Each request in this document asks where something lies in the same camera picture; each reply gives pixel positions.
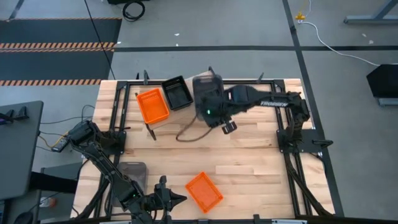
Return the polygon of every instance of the orange bin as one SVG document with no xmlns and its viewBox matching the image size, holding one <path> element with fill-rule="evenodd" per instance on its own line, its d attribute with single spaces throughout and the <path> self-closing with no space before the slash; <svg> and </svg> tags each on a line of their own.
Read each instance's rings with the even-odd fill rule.
<svg viewBox="0 0 398 224">
<path fill-rule="evenodd" d="M 138 94 L 137 101 L 146 124 L 154 124 L 169 117 L 169 109 L 158 88 Z"/>
<path fill-rule="evenodd" d="M 191 180 L 185 188 L 203 213 L 208 213 L 223 199 L 223 195 L 204 172 L 201 172 Z"/>
</svg>

